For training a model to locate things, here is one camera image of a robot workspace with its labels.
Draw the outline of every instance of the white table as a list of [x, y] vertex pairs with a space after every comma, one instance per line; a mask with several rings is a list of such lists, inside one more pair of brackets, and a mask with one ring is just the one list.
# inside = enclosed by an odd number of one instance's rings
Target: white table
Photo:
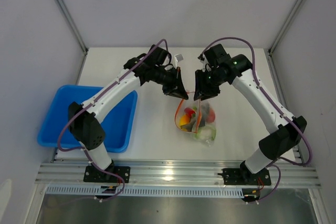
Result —
[[[126, 61], [148, 48], [90, 48], [79, 85], [105, 86], [121, 71]], [[170, 48], [182, 54], [179, 62], [186, 90], [195, 89], [195, 70], [202, 64], [197, 59], [202, 48]], [[226, 48], [233, 57], [251, 52], [247, 48]], [[259, 76], [276, 97], [266, 56], [263, 49], [255, 49]], [[191, 136], [176, 128], [174, 114], [180, 99], [165, 96], [156, 83], [145, 83], [138, 92], [138, 103], [133, 122], [130, 144], [124, 153], [111, 153], [113, 159], [185, 160], [185, 161], [242, 161], [258, 147], [268, 135], [265, 126], [252, 106], [234, 87], [222, 84], [221, 94], [210, 103], [216, 112], [217, 136], [213, 146], [194, 141]], [[293, 151], [284, 157], [295, 160]], [[58, 152], [57, 158], [85, 158], [83, 152]]]

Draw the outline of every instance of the gray wall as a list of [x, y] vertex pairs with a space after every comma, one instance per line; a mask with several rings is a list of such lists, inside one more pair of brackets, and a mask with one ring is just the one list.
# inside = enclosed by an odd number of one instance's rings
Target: gray wall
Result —
[[[295, 0], [65, 0], [89, 47], [201, 47], [238, 36], [267, 48]], [[240, 43], [228, 44], [240, 46]]]
[[0, 0], [0, 184], [13, 180], [2, 223], [21, 223], [40, 162], [36, 136], [57, 88], [73, 83], [81, 52], [54, 0]]
[[313, 163], [336, 221], [335, 43], [336, 1], [307, 0], [274, 60], [290, 109], [308, 121]]

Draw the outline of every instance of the toy fruit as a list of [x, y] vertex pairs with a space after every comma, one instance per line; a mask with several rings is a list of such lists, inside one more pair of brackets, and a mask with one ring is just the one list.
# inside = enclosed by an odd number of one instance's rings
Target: toy fruit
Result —
[[191, 108], [185, 108], [184, 113], [186, 113], [190, 118], [196, 115], [196, 112]]
[[185, 114], [180, 119], [180, 127], [188, 123], [190, 123], [190, 117], [187, 114]]
[[209, 114], [206, 118], [206, 122], [207, 123], [213, 123], [215, 121], [215, 119], [216, 119], [215, 111], [212, 108], [210, 108], [209, 109]]

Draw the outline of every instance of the black mounting base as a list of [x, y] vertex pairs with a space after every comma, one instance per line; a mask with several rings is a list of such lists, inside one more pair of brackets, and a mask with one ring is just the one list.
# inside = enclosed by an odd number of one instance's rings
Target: black mounting base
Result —
[[258, 172], [258, 175], [255, 177], [245, 180], [241, 175], [240, 168], [224, 168], [222, 169], [223, 173], [218, 173], [224, 179], [224, 185], [231, 186], [258, 186], [258, 178], [264, 183], [265, 186], [270, 186], [272, 184], [269, 171], [263, 169]]
[[[115, 166], [112, 173], [122, 177], [127, 184], [130, 180], [131, 168], [129, 166]], [[119, 183], [116, 177], [102, 173], [92, 165], [86, 167], [83, 181], [93, 183]]]

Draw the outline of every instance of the clear plastic bag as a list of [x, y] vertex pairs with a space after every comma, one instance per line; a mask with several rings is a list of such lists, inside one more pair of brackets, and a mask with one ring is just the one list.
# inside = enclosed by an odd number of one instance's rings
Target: clear plastic bag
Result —
[[208, 101], [194, 101], [194, 92], [189, 100], [182, 99], [175, 113], [175, 125], [193, 139], [212, 145], [216, 137], [216, 114]]

